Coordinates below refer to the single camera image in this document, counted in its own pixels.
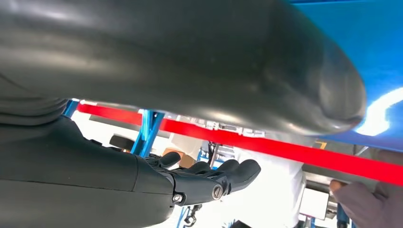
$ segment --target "red strap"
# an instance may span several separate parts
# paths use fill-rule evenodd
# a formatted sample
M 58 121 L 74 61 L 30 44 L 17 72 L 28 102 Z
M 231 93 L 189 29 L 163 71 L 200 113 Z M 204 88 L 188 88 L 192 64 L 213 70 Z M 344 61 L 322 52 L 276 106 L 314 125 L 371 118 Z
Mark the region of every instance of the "red strap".
M 128 124 L 141 125 L 142 122 L 142 115 L 132 111 L 88 104 L 80 104 L 77 110 Z M 163 120 L 160 130 L 247 150 L 259 151 L 310 165 L 403 186 L 403 166 L 400 165 L 264 138 L 245 137 L 228 131 L 208 130 L 191 123 L 170 119 Z

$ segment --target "cardboard box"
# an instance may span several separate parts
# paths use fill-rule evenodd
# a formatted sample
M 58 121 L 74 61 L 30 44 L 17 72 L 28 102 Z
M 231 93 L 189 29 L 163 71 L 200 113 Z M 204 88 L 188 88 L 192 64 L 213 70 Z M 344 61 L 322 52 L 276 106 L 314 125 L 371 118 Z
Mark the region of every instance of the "cardboard box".
M 193 159 L 191 156 L 185 154 L 184 152 L 174 149 L 174 148 L 166 148 L 163 152 L 163 156 L 169 152 L 177 152 L 181 156 L 181 160 L 179 162 L 179 166 L 183 168 L 189 168 L 196 163 L 196 160 Z

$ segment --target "robotic hand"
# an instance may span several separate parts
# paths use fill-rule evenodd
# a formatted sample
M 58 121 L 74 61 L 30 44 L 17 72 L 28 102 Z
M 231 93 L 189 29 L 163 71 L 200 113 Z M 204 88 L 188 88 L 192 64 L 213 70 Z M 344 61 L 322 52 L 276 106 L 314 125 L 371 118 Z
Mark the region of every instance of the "robotic hand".
M 139 156 L 83 137 L 68 118 L 41 126 L 0 126 L 0 215 L 7 227 L 142 228 L 174 205 L 201 204 L 247 187 L 257 162 L 205 162 L 168 170 L 175 153 Z
M 173 184 L 172 200 L 180 206 L 219 200 L 222 196 L 246 188 L 260 172 L 260 166 L 254 160 L 246 160 L 241 164 L 236 160 L 228 160 L 217 170 L 211 170 L 203 161 L 188 169 L 166 169 L 179 160 L 180 156 L 175 152 L 159 159 L 146 159 L 155 171 Z

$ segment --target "blue frame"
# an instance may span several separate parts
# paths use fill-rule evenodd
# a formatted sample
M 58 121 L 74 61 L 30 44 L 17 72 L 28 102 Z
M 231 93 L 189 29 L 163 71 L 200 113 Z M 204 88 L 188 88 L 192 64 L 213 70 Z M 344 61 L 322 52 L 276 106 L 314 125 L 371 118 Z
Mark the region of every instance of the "blue frame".
M 163 118 L 164 113 L 144 110 L 141 129 L 130 153 L 143 158 L 150 155 Z

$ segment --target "screw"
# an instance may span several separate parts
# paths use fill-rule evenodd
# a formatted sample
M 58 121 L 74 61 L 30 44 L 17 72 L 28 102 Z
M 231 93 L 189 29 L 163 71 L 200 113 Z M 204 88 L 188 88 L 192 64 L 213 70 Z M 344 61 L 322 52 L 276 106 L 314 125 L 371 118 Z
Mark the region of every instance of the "screw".
M 220 184 L 217 184 L 216 186 L 214 186 L 213 192 L 211 194 L 214 200 L 218 200 L 221 198 L 222 193 L 223 193 L 222 186 Z
M 180 202 L 182 202 L 182 200 L 183 200 L 183 196 L 182 196 L 181 194 L 175 194 L 175 195 L 172 197 L 172 201 L 173 201 L 174 203 L 180 203 Z

